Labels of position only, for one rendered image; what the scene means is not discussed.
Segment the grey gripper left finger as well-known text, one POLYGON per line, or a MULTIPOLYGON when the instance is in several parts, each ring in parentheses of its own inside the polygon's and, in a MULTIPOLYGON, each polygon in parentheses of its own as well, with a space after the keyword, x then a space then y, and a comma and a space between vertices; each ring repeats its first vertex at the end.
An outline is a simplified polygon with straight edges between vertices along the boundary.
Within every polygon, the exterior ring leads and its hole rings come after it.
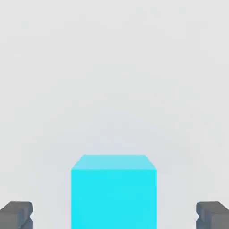
POLYGON ((0 209, 0 229, 33 229, 31 202, 10 201, 0 209))

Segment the small cyan cube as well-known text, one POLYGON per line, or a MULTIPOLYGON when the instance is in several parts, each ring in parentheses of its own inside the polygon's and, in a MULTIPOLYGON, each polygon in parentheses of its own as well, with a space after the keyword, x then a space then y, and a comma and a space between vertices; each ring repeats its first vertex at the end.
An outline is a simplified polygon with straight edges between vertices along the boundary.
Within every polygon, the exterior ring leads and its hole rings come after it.
POLYGON ((83 155, 71 170, 71 229, 157 229, 157 171, 145 155, 83 155))

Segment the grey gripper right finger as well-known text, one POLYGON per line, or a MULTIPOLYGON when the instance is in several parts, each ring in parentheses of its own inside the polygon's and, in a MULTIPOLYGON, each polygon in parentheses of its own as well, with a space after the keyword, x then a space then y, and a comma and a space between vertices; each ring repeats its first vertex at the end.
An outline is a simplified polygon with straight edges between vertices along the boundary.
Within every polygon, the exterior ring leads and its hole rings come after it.
POLYGON ((219 201, 198 202, 196 229, 229 229, 229 209, 219 201))

